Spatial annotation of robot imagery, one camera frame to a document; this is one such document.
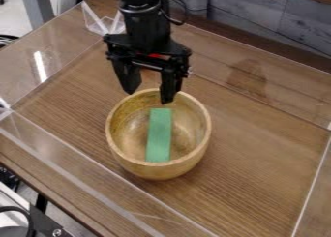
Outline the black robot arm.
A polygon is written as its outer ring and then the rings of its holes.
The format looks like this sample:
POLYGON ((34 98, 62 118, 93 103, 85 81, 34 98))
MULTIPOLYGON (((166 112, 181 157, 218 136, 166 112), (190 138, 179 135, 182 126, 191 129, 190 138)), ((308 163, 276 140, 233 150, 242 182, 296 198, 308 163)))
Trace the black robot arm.
POLYGON ((106 57, 129 94, 143 83, 142 68, 161 72, 161 103, 174 101, 189 76, 191 50, 171 37, 171 24, 183 25, 170 14, 170 0, 121 0, 126 33, 106 34, 106 57))

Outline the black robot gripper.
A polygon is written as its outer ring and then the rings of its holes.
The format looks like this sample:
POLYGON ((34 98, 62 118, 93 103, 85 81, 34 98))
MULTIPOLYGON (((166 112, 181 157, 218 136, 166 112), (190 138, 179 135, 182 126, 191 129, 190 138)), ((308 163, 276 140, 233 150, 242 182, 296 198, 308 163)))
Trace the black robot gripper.
POLYGON ((190 49, 171 37, 171 24, 182 25, 170 16, 166 7, 119 9, 125 16, 126 32, 106 34, 107 59, 127 94, 134 94, 143 83, 141 68, 162 73, 161 102, 174 101, 182 90, 183 78, 189 76, 190 49), (163 58, 151 58, 158 53, 163 58))

